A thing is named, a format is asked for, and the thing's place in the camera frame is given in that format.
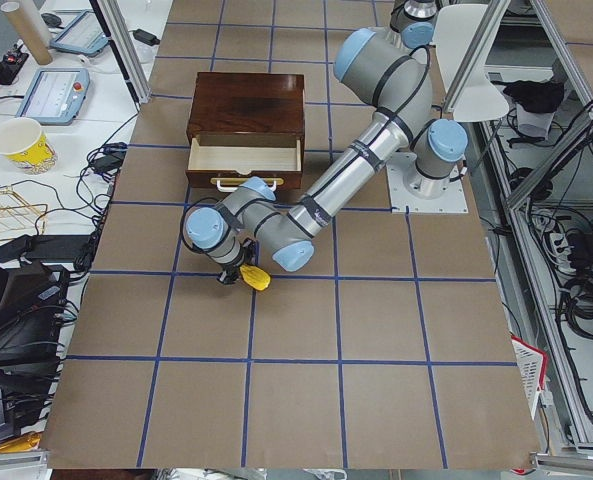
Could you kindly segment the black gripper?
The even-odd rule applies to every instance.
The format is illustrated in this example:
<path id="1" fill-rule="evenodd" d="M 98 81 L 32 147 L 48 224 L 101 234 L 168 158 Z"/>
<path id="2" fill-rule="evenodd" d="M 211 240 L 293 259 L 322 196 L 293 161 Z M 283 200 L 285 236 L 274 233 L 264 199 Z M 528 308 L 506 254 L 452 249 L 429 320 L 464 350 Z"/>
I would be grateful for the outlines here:
<path id="1" fill-rule="evenodd" d="M 243 264 L 251 265 L 254 262 L 257 253 L 257 242 L 247 238 L 243 242 L 234 240 L 230 251 L 217 258 L 217 263 L 222 271 L 217 277 L 217 281 L 223 285 L 233 285 L 241 278 L 240 266 Z"/>

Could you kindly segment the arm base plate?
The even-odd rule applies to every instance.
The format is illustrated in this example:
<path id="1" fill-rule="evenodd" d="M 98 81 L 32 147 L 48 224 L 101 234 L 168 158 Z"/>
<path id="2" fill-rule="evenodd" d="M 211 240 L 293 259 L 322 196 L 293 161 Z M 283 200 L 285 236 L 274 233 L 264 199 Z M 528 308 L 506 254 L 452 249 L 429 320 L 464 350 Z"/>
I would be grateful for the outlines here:
<path id="1" fill-rule="evenodd" d="M 467 214 L 468 206 L 456 165 L 444 179 L 428 179 L 416 169 L 416 155 L 396 152 L 386 165 L 393 213 Z"/>

